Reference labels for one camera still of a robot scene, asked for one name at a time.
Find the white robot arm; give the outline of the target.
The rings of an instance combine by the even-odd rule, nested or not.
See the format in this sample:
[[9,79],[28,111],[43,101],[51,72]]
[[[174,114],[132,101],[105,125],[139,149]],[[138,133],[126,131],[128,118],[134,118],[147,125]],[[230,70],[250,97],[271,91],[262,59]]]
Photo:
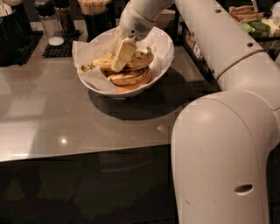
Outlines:
[[129,0],[125,37],[143,39],[176,5],[220,86],[189,103],[171,134],[179,224],[270,224],[267,160],[280,142],[280,71],[217,0]]

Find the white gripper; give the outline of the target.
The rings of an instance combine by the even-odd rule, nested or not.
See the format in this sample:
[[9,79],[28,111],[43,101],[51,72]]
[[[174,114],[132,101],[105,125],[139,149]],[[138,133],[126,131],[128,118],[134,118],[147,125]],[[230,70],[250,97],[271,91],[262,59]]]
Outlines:
[[147,1],[129,1],[120,17],[119,27],[108,46],[106,58],[112,61],[111,70],[120,72],[137,50],[136,41],[145,39],[155,24]]

